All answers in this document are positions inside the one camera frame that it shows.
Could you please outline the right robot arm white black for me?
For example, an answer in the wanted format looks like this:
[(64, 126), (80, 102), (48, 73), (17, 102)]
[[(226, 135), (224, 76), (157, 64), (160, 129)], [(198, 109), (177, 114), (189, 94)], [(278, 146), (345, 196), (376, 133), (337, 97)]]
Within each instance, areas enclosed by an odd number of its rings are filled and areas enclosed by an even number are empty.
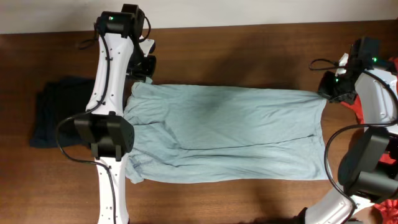
[(330, 137), (324, 156), (339, 134), (350, 129), (364, 133), (343, 156), (337, 180), (325, 167), (333, 188), (304, 208), (296, 223), (351, 223), (358, 211), (397, 198), (397, 64), (379, 58), (379, 45), (379, 40), (362, 37), (324, 68), (318, 94), (330, 103), (358, 104), (363, 116), (363, 123)]

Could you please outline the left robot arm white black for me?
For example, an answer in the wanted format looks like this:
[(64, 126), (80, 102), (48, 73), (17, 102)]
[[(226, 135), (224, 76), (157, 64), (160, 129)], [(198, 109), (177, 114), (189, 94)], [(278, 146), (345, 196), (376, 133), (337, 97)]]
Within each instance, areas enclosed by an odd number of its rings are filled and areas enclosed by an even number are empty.
[(155, 41), (142, 35), (148, 22), (135, 4), (104, 11), (95, 22), (99, 62), (95, 85), (83, 115), (74, 119), (80, 137), (89, 143), (99, 180), (100, 224), (129, 223), (125, 167), (134, 144), (134, 128), (123, 117), (126, 78), (149, 83), (157, 63)]

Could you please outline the light blue grey t-shirt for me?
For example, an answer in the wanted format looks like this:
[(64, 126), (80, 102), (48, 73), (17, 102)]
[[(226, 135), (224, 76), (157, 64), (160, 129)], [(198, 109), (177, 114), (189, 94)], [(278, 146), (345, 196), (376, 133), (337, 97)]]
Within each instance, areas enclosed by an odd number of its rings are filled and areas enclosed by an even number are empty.
[(126, 177), (176, 184), (324, 180), (321, 117), (310, 91), (135, 83)]

